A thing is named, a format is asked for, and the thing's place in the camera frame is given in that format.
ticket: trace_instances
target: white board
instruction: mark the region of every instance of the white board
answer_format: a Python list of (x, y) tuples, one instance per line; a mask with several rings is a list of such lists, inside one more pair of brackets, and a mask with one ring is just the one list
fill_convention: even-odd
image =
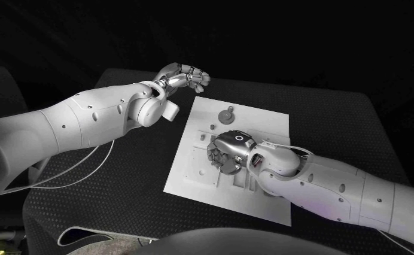
[[(218, 120), (218, 114), (230, 106), (234, 107), (236, 121), (224, 125)], [(266, 139), (290, 144), (288, 114), (198, 96), (165, 192), (292, 226), (290, 202), (282, 197), (266, 196), (246, 168), (237, 175), (225, 175), (208, 161), (207, 148), (211, 136), (218, 136), (230, 130), (247, 132), (257, 142)]]

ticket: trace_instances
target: dark background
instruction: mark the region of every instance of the dark background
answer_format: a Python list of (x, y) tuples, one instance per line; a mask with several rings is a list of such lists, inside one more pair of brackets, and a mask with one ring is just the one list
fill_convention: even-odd
[(414, 183), (413, 25), (413, 0), (0, 0), (0, 66), (29, 110), (93, 89), (107, 68), (172, 62), (363, 92)]

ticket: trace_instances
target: black background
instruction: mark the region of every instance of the black background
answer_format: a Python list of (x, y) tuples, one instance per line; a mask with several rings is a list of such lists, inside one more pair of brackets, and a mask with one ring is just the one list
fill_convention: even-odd
[(413, 0), (0, 0), (0, 65), (29, 110), (93, 89), (107, 68), (172, 62), (363, 92), (414, 182), (413, 21)]

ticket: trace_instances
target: robotic hand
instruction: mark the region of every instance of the robotic hand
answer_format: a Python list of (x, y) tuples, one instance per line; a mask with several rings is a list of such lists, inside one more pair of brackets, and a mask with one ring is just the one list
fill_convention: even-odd
[(204, 92), (210, 74), (172, 63), (153, 81), (87, 90), (44, 110), (0, 119), (0, 194), (39, 161), (123, 137), (161, 117), (174, 121), (179, 107), (168, 100), (178, 87)]
[[(298, 155), (292, 149), (308, 155)], [(373, 227), (414, 243), (413, 187), (299, 147), (257, 143), (238, 130), (217, 137), (207, 156), (227, 175), (246, 167), (269, 194), (283, 196), (326, 219)]]

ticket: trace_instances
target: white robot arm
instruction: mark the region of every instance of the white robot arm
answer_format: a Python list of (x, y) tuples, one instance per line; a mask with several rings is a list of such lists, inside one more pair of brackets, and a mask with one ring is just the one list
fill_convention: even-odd
[(112, 142), (163, 116), (174, 121), (179, 107), (168, 100), (178, 87), (197, 93), (210, 75), (172, 63), (153, 81), (87, 90), (44, 110), (0, 119), (0, 194), (16, 176), (41, 160)]
[(211, 164), (233, 175), (246, 166), (262, 189), (326, 219), (373, 227), (414, 243), (414, 188), (350, 164), (233, 130), (207, 151)]

